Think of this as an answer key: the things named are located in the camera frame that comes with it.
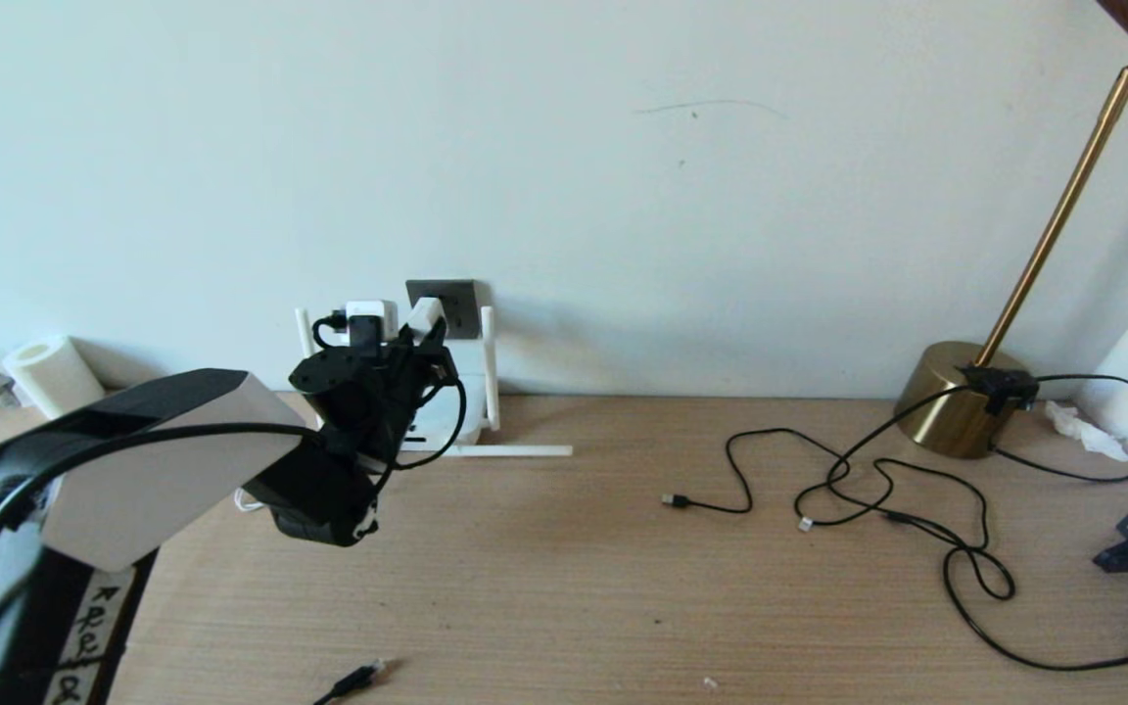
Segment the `white paper roll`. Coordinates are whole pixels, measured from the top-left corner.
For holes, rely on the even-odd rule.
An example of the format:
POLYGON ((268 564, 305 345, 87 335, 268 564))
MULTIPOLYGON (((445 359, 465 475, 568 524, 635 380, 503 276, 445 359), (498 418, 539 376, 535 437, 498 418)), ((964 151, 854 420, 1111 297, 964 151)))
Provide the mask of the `white paper roll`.
POLYGON ((6 374, 45 418, 62 418, 106 397, 103 387, 67 335, 30 341, 3 358, 6 374))

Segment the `grey wall socket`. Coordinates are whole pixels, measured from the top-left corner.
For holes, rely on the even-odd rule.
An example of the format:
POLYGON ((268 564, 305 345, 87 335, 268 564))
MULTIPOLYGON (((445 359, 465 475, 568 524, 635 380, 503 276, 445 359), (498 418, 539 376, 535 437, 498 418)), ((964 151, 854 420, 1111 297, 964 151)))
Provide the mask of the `grey wall socket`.
POLYGON ((473 277, 408 277, 404 287, 412 305, 433 298, 442 305, 449 340, 478 340, 482 315, 473 277))

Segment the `crumpled white tissue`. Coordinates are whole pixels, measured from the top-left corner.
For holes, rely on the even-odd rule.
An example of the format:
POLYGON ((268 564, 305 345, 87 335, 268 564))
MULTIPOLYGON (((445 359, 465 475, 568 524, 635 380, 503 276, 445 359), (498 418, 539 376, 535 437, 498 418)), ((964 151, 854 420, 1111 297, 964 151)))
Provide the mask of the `crumpled white tissue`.
POLYGON ((1123 443, 1091 421, 1082 418, 1077 407, 1046 400, 1045 415, 1051 420, 1057 433, 1078 442, 1085 451, 1104 455, 1114 461, 1128 462, 1128 451, 1123 443))

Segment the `brass desk lamp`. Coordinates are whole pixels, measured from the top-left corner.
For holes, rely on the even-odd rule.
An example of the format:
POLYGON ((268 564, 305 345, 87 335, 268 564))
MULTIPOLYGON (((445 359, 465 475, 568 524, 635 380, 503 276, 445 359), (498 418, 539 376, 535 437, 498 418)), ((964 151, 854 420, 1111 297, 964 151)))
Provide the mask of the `brass desk lamp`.
MULTIPOLYGON (((1128 39, 1128 0, 1096 0, 1128 39)), ((917 365, 904 393, 892 409, 896 428, 904 437, 932 452, 958 459, 984 458, 1007 428, 1017 409, 1002 415, 985 414, 986 398, 972 393, 964 384, 959 367, 1015 367, 1026 369, 1015 358, 1003 352, 1003 343, 1026 303, 1031 290, 1051 258, 1054 246, 1079 204, 1089 179, 1098 168, 1116 125, 1128 106, 1128 64, 1120 68, 1085 139, 1077 164, 1066 180, 1061 195, 1038 238, 1037 245, 1012 287, 1006 305, 982 344, 966 341, 938 341, 923 349, 917 365)))

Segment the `white router with antennas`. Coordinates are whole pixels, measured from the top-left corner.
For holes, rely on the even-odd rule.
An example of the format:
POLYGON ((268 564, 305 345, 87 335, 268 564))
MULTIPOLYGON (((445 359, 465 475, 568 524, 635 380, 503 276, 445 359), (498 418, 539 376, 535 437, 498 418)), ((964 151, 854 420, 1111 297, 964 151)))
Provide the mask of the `white router with antennas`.
MULTIPOLYGON (((413 416, 404 437, 403 452, 465 456, 465 458, 569 458, 572 446, 497 446, 483 437, 501 428, 500 384, 497 384, 497 317, 495 307, 482 306, 482 335, 478 340, 449 340, 446 344, 458 371, 466 404, 458 404, 458 393, 442 393, 439 400, 428 400, 413 416)), ((326 316, 310 318, 305 308, 296 309, 296 321, 308 356, 327 350, 349 347, 349 319, 345 307, 326 316)), ((365 318, 376 338, 376 318, 365 318)))

